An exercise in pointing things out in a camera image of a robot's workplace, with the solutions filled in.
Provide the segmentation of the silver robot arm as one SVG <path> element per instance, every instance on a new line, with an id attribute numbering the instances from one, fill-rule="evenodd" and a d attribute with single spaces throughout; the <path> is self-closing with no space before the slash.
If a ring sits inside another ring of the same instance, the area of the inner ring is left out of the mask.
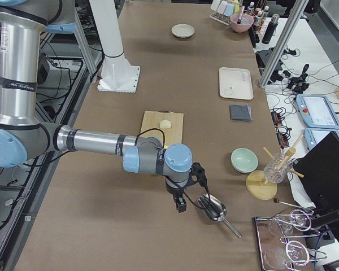
<path id="1" fill-rule="evenodd" d="M 127 172 L 164 176 L 179 212 L 193 184 L 192 153 L 183 144 L 163 147 L 155 137 L 89 132 L 36 119 L 40 35 L 76 28 L 73 1 L 0 1 L 0 167 L 21 165 L 50 151 L 120 156 Z"/>

